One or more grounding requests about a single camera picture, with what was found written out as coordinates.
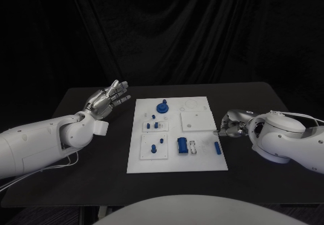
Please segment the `robotic hand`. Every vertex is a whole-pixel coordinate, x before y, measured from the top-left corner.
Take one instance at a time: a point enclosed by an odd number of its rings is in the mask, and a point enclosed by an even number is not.
[[[317,126],[307,129],[285,114],[313,119]],[[284,164],[293,158],[307,169],[324,173],[324,126],[318,126],[317,121],[321,120],[290,112],[271,111],[259,115],[229,110],[215,135],[249,136],[252,149],[270,161]]]
[[[30,173],[78,152],[92,136],[107,135],[108,123],[101,121],[115,106],[130,99],[127,82],[117,80],[90,97],[75,115],[45,120],[0,134],[0,179]]]

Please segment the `black backdrop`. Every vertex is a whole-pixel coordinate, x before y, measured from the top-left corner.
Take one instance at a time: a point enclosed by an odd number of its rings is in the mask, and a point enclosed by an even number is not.
[[[324,118],[321,0],[3,1],[0,11],[0,131],[51,118],[68,88],[114,79],[267,81],[291,111]]]

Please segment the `robotic arm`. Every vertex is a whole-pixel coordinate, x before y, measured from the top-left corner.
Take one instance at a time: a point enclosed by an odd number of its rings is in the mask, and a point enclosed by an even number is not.
[[[45,120],[0,134],[0,179],[30,173],[78,152],[92,136],[107,135],[108,123],[101,121],[115,106],[130,99],[127,82],[117,80],[90,97],[75,115]]]
[[[271,111],[258,115],[251,111],[229,110],[215,135],[249,136],[252,149],[270,161],[284,164],[293,158],[307,169],[324,173],[324,126],[307,129],[284,114],[317,121],[297,113]]]

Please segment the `dark gray table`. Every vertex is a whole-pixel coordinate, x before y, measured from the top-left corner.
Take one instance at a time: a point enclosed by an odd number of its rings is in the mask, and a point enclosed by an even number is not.
[[[98,88],[69,89],[54,117],[75,114]],[[39,172],[15,184],[5,207],[55,205],[128,205],[163,195],[215,195],[251,203],[324,203],[324,175],[294,161],[277,164],[251,149],[248,137],[221,138],[229,171],[127,174],[137,98],[208,96],[216,125],[228,109],[257,113],[287,111],[267,83],[229,83],[130,87],[131,100],[105,121],[107,136],[95,136],[68,168]]]

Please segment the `floor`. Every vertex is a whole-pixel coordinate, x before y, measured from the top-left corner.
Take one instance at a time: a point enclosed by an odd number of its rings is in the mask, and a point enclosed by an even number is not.
[[[324,204],[294,206],[271,204],[261,206],[281,212],[310,225],[324,224]],[[85,213],[81,207],[77,206],[29,207],[19,212],[6,225],[91,225],[94,223],[90,219],[91,216],[94,217],[94,212],[88,210]]]

